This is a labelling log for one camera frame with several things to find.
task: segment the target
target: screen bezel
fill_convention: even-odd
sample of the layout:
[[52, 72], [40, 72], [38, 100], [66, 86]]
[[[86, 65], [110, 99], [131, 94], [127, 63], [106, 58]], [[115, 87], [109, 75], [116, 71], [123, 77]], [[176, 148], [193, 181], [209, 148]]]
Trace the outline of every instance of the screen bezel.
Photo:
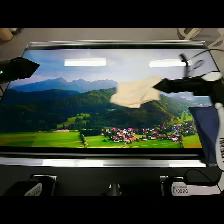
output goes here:
[[[207, 46], [204, 41], [51, 41], [51, 42], [31, 42], [26, 50], [58, 50], [58, 49], [204, 49]], [[0, 146], [0, 154], [6, 156], [43, 156], [43, 157], [152, 157], [164, 159], [167, 157], [188, 159], [204, 158], [202, 148], [138, 148], [124, 151], [120, 148], [60, 148], [60, 147], [14, 147]]]

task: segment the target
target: white cloth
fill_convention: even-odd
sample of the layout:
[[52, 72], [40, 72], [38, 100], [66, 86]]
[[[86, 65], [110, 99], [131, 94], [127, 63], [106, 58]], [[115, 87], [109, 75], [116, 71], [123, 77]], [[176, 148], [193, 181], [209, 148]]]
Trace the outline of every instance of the white cloth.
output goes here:
[[110, 102], [124, 107], [140, 108], [143, 103], [160, 100], [160, 91], [152, 87], [161, 80], [161, 77], [149, 77], [140, 81], [121, 82]]

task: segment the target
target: screen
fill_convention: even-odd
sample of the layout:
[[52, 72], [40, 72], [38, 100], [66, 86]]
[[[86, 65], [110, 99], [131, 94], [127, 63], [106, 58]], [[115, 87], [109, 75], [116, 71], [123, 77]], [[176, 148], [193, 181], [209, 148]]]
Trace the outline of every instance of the screen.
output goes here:
[[[208, 97], [161, 92], [160, 101], [138, 109], [110, 103], [120, 82], [182, 78], [184, 66], [164, 60], [201, 51], [26, 50], [23, 57], [40, 67], [31, 78], [10, 83], [0, 104], [0, 146], [201, 148], [188, 108], [209, 106]], [[192, 59], [190, 69], [191, 76], [217, 71], [209, 52]]]

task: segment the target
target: dark blue fabric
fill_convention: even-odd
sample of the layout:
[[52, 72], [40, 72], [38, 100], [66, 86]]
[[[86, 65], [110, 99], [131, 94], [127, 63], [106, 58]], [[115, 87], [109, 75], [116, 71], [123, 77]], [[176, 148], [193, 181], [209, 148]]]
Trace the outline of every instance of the dark blue fabric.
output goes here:
[[215, 144], [219, 130], [219, 118], [214, 107], [190, 107], [206, 159], [216, 163]]

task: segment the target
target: blue sky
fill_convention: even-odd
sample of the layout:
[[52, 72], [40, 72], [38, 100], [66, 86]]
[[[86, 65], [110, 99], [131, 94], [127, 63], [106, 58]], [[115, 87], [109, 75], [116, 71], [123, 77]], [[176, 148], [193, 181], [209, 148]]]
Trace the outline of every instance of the blue sky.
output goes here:
[[[88, 81], [111, 79], [117, 82], [142, 80], [150, 76], [161, 76], [170, 79], [181, 78], [183, 67], [150, 68], [149, 61], [162, 59], [179, 59], [185, 53], [190, 58], [201, 50], [183, 49], [63, 49], [63, 50], [28, 50], [23, 57], [40, 64], [40, 67], [29, 79], [17, 80], [10, 86], [40, 82], [62, 77], [68, 82], [77, 79]], [[65, 67], [65, 59], [106, 58], [103, 67]], [[209, 53], [202, 54], [197, 60], [205, 60], [194, 75], [215, 71], [215, 64]]]

